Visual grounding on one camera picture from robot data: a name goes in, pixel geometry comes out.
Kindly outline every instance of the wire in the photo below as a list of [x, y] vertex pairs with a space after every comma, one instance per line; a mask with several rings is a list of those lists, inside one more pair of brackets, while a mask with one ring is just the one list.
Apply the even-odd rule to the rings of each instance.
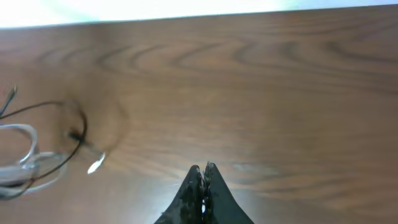
[[[35, 105], [31, 105], [31, 106], [27, 106], [25, 108], [16, 110], [14, 112], [11, 112], [9, 114], [6, 114], [4, 116], [0, 116], [0, 120], [1, 119], [5, 119], [5, 118], [9, 118], [11, 116], [14, 116], [16, 114], [19, 114], [21, 112], [27, 111], [27, 110], [31, 110], [34, 108], [38, 108], [41, 106], [46, 106], [46, 105], [57, 105], [57, 106], [64, 106], [65, 102], [64, 101], [46, 101], [46, 102], [42, 102], [42, 103], [37, 103]], [[24, 189], [22, 189], [18, 194], [15, 195], [11, 195], [11, 196], [5, 196], [5, 195], [1, 195], [0, 194], [0, 200], [12, 200], [14, 198], [18, 198], [21, 195], [23, 195], [26, 191], [28, 191], [28, 189], [30, 189], [34, 182], [36, 182], [37, 180], [43, 179], [44, 177], [47, 177], [48, 175], [56, 172], [57, 170], [59, 170], [61, 167], [63, 167], [81, 148], [81, 146], [84, 144], [85, 139], [86, 139], [86, 135], [87, 135], [87, 129], [88, 129], [88, 122], [87, 122], [87, 116], [86, 114], [83, 112], [83, 110], [78, 107], [78, 114], [80, 115], [80, 118], [83, 122], [83, 131], [81, 132], [80, 138], [78, 139], [78, 144], [76, 146], [76, 148], [74, 148], [74, 150], [72, 151], [72, 153], [63, 161], [61, 162], [58, 166], [54, 167], [53, 169], [51, 169], [50, 171], [38, 176], [38, 177], [32, 177], [27, 181], [27, 185]]]

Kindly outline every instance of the wooden surface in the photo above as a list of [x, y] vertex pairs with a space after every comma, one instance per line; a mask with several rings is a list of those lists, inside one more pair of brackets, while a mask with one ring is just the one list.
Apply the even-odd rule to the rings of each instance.
[[[93, 175], [76, 158], [54, 186], [1, 202], [1, 223], [153, 223], [207, 161], [256, 223], [397, 223], [397, 14], [1, 30], [1, 93], [20, 88], [10, 111], [76, 98], [90, 141], [111, 151]], [[7, 122], [34, 125], [45, 151], [57, 113]]]

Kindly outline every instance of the white cable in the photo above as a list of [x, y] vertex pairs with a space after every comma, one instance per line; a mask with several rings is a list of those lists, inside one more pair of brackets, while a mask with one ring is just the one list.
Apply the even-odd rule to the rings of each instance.
[[[24, 131], [30, 136], [30, 149], [26, 156], [24, 156], [17, 164], [11, 166], [0, 167], [0, 184], [7, 184], [12, 182], [18, 182], [18, 180], [30, 179], [37, 169], [45, 167], [45, 163], [40, 163], [40, 159], [47, 158], [59, 158], [59, 163], [63, 161], [64, 154], [56, 152], [40, 152], [36, 151], [37, 147], [37, 131], [28, 124], [3, 124], [0, 125], [0, 129], [18, 129]], [[44, 187], [56, 182], [66, 171], [66, 165], [62, 166], [58, 176], [44, 184], [36, 187], [31, 187], [25, 194], [35, 192]], [[0, 194], [2, 195], [15, 195], [21, 192], [20, 188], [0, 187]]]

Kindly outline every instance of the wooden table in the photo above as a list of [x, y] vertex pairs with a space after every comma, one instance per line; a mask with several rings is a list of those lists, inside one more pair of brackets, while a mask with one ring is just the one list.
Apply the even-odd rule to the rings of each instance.
[[[55, 185], [1, 202], [0, 222], [153, 223], [190, 166], [212, 161], [256, 223], [397, 223], [397, 14], [0, 30], [1, 94], [20, 89], [9, 111], [78, 99], [88, 139], [110, 152], [94, 174], [76, 158]], [[4, 122], [34, 125], [46, 151], [59, 119]]]

